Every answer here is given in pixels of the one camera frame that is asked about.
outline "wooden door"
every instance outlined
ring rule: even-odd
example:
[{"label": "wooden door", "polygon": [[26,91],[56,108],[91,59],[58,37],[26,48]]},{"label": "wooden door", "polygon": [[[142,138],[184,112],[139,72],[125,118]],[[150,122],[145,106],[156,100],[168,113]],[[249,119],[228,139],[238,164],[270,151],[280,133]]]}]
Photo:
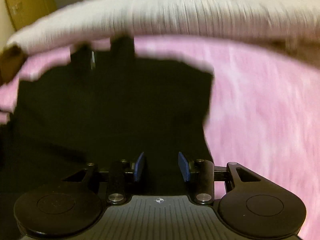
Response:
[{"label": "wooden door", "polygon": [[54,0],[6,0],[15,28],[34,23],[56,10]]}]

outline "brown object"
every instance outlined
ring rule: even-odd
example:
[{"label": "brown object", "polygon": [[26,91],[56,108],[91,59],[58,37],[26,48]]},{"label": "brown object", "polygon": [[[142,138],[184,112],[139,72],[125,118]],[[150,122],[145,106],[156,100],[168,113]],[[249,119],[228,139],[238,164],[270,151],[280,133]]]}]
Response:
[{"label": "brown object", "polygon": [[0,85],[9,83],[28,56],[17,45],[5,48],[0,54]]}]

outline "black plastic device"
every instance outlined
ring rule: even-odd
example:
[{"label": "black plastic device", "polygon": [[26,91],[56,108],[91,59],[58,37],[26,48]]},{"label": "black plastic device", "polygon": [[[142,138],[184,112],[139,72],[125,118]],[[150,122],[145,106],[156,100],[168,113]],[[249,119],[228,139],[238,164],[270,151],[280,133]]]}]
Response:
[{"label": "black plastic device", "polygon": [[[144,195],[144,153],[88,166],[22,195],[14,215],[25,239],[299,239],[305,217],[293,193],[239,163],[226,167],[178,153],[186,194]],[[214,199],[214,181],[226,194]]]}]

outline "blue rubber pad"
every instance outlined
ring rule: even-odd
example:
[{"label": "blue rubber pad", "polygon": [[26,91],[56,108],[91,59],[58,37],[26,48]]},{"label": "blue rubber pad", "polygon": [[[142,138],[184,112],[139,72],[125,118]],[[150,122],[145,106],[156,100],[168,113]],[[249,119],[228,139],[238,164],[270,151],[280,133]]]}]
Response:
[{"label": "blue rubber pad", "polygon": [[145,162],[145,156],[144,156],[144,153],[141,153],[137,159],[135,166],[134,166],[133,177],[134,177],[135,182],[138,182],[141,179],[141,174],[143,171],[144,162]]},{"label": "blue rubber pad", "polygon": [[189,170],[189,162],[184,157],[182,152],[179,152],[178,154],[178,165],[180,168],[180,171],[182,173],[183,179],[185,182],[190,181],[190,170]]}]

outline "white fabric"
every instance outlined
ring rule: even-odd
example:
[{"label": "white fabric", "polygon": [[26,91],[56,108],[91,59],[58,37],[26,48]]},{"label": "white fabric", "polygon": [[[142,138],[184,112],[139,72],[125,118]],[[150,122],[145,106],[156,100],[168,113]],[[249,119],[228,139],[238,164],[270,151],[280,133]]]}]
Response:
[{"label": "white fabric", "polygon": [[15,33],[28,54],[129,32],[320,40],[320,0],[85,0]]}]

